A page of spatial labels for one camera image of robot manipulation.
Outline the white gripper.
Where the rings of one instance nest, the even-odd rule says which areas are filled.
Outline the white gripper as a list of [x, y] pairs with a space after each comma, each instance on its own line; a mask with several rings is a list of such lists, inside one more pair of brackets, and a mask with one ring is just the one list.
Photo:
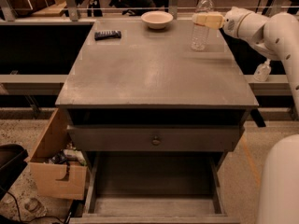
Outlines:
[[249, 22], [246, 18], [252, 11], [239, 7], [232, 7], [223, 17], [218, 12], [202, 12], [192, 15], [192, 22], [196, 25], [211, 29], [223, 27], [224, 33], [239, 39], [249, 38]]

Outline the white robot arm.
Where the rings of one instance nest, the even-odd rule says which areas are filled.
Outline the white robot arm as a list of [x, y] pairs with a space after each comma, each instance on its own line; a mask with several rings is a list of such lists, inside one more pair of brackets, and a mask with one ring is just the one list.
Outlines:
[[[295, 107], [299, 109], [299, 21], [289, 13], [271, 17], [232, 7], [226, 14], [195, 13], [192, 22], [247, 42], [283, 64]], [[262, 174], [256, 224], [299, 224], [299, 135], [278, 141], [269, 151]]]

